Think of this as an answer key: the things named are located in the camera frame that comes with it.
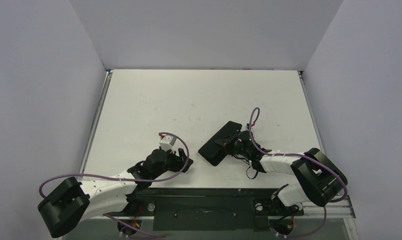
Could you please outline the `black zippered tool case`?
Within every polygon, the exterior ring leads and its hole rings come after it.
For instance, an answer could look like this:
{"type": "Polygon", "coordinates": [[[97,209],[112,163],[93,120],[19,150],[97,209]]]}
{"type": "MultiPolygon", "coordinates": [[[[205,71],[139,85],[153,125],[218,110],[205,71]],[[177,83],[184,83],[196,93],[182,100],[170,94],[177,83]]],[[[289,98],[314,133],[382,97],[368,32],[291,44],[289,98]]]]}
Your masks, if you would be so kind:
{"type": "Polygon", "coordinates": [[[216,167],[227,155],[231,154],[229,146],[241,128],[240,123],[228,121],[201,146],[198,153],[216,167]]]}

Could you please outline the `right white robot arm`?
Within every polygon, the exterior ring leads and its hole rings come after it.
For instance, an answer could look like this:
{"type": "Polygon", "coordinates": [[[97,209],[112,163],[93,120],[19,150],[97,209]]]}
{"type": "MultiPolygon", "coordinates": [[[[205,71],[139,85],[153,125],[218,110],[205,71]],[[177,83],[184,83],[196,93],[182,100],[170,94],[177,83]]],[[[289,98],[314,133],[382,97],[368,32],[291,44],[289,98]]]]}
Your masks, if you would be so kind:
{"type": "Polygon", "coordinates": [[[346,179],[317,148],[304,153],[267,151],[255,142],[251,130],[213,136],[212,144],[224,154],[244,161],[258,173],[282,173],[297,179],[296,184],[281,187],[271,199],[271,208],[278,214],[303,202],[324,207],[347,197],[346,179]]]}

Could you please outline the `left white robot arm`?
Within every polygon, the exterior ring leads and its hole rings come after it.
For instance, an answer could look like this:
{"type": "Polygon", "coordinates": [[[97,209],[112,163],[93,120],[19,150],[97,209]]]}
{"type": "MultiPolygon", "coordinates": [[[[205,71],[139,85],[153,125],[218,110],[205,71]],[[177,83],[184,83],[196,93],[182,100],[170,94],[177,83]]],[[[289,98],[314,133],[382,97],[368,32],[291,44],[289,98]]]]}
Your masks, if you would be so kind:
{"type": "Polygon", "coordinates": [[[182,148],[177,151],[155,149],[146,160],[102,179],[63,180],[39,203],[37,209],[53,238],[66,235],[80,222],[108,213],[137,211],[136,193],[147,189],[165,172],[185,173],[193,164],[182,148]]]}

